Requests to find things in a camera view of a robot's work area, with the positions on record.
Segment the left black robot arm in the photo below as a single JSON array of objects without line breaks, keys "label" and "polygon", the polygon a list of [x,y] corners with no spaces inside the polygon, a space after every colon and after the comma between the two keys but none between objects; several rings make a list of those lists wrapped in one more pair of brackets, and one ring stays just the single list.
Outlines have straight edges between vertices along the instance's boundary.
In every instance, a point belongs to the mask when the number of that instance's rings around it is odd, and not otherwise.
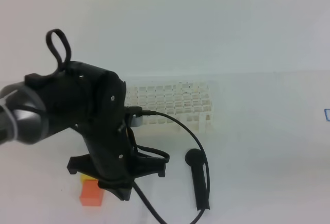
[{"label": "left black robot arm", "polygon": [[120,200],[136,178],[165,176],[168,154],[136,144],[131,122],[139,107],[125,107],[126,83],[111,71],[81,62],[54,76],[27,75],[1,90],[1,142],[32,145],[66,129],[84,139],[88,154],[71,157],[70,174],[96,178]]}]

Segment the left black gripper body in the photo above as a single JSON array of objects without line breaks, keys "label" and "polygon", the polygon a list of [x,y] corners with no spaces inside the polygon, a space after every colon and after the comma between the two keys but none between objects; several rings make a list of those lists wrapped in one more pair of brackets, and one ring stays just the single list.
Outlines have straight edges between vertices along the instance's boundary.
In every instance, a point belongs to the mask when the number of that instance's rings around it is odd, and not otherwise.
[{"label": "left black gripper body", "polygon": [[130,121],[139,108],[124,105],[126,84],[109,70],[71,62],[53,76],[30,74],[24,83],[42,100],[48,134],[66,128],[83,137],[88,154],[70,158],[70,174],[96,178],[100,188],[129,200],[136,178],[165,175],[165,160],[138,152]]}]

